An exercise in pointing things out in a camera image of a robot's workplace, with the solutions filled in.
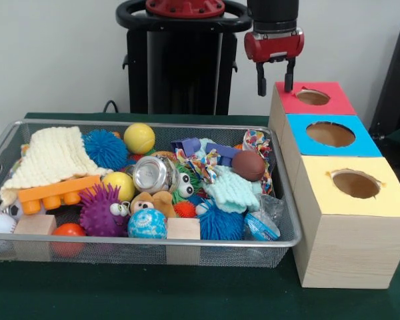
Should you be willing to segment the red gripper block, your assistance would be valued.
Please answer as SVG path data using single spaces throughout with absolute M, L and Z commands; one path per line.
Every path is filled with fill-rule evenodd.
M 267 81 L 265 78 L 263 63 L 280 62 L 287 60 L 285 74 L 285 92 L 293 90 L 293 76 L 295 58 L 303 50 L 305 35 L 302 28 L 288 33 L 257 33 L 249 32 L 244 37 L 244 47 L 248 59 L 256 63 L 257 70 L 257 94 L 265 97 L 267 94 Z

